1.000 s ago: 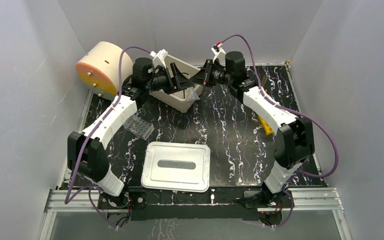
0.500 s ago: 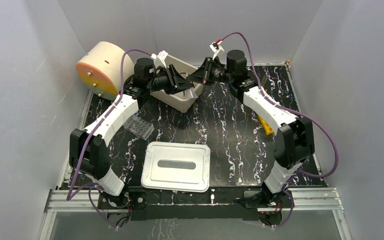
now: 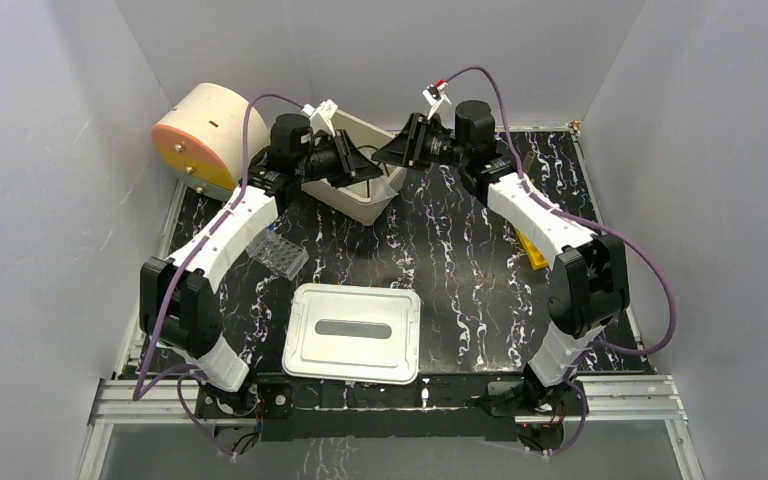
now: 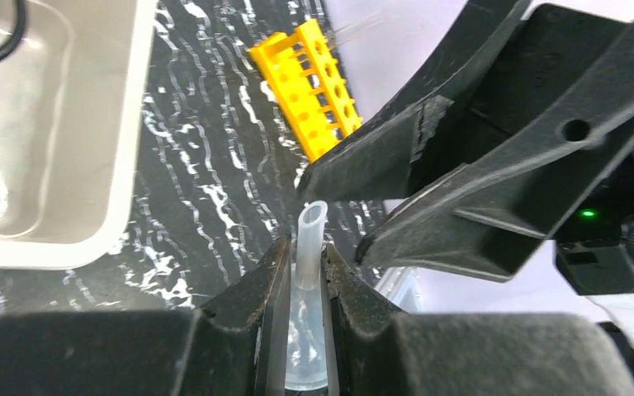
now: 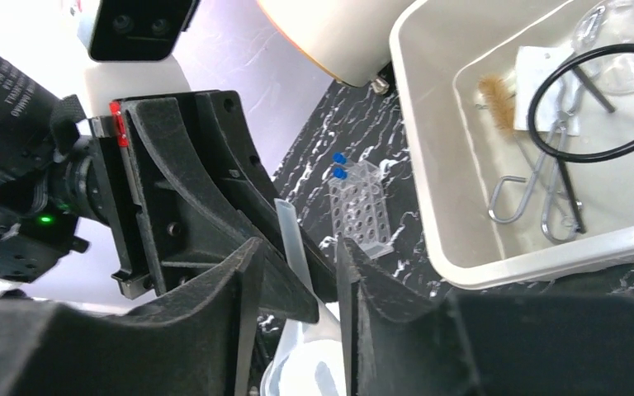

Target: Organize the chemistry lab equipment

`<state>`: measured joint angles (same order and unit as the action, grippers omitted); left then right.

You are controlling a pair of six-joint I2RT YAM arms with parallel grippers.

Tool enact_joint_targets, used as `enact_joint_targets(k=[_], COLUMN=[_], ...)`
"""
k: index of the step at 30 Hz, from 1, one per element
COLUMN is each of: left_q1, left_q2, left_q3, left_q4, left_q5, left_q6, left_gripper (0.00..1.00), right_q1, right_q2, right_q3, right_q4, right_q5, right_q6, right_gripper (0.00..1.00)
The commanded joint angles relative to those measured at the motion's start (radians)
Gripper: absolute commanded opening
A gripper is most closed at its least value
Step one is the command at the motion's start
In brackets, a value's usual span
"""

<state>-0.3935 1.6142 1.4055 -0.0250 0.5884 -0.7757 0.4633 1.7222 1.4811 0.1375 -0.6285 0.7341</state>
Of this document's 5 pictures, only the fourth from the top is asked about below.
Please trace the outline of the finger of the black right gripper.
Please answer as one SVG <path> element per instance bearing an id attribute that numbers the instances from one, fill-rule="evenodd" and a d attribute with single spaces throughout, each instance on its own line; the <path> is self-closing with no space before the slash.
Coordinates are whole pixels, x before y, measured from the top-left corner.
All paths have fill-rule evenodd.
<path id="1" fill-rule="evenodd" d="M 311 163 L 306 201 L 405 198 L 414 168 L 443 142 L 512 36 L 528 1 L 469 1 L 413 77 L 367 122 Z"/>

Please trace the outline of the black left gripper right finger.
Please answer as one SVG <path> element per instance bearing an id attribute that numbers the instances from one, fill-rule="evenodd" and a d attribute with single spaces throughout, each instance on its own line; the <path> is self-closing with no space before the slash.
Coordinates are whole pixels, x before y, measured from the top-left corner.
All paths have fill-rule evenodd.
<path id="1" fill-rule="evenodd" d="M 408 313 L 321 255 L 332 395 L 634 395 L 599 326 L 566 313 Z"/>

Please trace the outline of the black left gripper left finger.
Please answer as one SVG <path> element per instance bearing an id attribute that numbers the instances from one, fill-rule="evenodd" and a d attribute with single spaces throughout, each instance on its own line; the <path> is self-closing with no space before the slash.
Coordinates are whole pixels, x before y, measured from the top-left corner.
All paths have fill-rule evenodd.
<path id="1" fill-rule="evenodd" d="M 0 395 L 281 395 L 291 240 L 199 309 L 0 317 Z"/>

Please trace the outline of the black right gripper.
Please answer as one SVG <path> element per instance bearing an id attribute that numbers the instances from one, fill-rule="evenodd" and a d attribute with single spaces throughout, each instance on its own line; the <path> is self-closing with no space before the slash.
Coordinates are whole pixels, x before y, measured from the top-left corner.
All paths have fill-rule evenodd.
<path id="1" fill-rule="evenodd" d="M 551 240 L 580 295 L 634 293 L 634 22 L 540 6 L 361 266 L 504 282 Z"/>

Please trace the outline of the clear plastic funnel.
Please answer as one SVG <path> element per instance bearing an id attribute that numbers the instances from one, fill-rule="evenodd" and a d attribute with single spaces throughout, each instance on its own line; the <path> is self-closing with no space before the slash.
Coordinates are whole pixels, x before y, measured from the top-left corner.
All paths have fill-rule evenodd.
<path id="1" fill-rule="evenodd" d="M 296 260 L 291 274 L 291 307 L 285 388 L 306 392 L 328 384 L 321 294 L 321 254 L 328 205 L 308 204 L 297 219 Z"/>

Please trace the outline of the clear glass test tube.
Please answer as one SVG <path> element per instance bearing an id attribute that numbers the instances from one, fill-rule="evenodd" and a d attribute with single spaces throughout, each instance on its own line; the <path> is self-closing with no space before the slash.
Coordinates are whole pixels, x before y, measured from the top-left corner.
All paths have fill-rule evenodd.
<path id="1" fill-rule="evenodd" d="M 372 14 L 360 21 L 355 21 L 346 26 L 340 27 L 335 31 L 328 33 L 325 38 L 330 49 L 344 45 L 349 41 L 355 40 L 362 35 L 376 29 L 387 20 L 386 16 Z"/>

